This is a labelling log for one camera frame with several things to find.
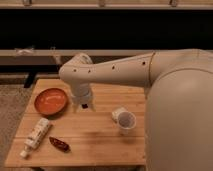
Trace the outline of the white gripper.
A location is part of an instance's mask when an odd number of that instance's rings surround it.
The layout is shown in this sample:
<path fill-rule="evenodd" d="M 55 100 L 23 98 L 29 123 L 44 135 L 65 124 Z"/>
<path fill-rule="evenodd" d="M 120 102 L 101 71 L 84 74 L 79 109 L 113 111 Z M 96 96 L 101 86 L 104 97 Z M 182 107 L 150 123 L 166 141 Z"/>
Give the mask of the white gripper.
<path fill-rule="evenodd" d="M 89 84 L 74 84 L 70 86 L 71 99 L 73 101 L 73 112 L 76 113 L 79 105 L 87 104 L 88 107 L 95 111 L 93 103 L 93 92 Z"/>

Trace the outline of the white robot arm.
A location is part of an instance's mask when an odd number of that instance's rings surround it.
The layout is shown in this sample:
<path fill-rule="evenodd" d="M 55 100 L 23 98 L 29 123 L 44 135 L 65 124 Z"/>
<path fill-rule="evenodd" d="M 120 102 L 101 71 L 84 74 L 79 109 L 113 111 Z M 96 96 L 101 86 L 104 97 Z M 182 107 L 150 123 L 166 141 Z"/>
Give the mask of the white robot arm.
<path fill-rule="evenodd" d="M 213 53 L 154 51 L 95 64 L 80 53 L 59 70 L 75 105 L 92 83 L 142 87 L 147 171 L 213 171 Z"/>

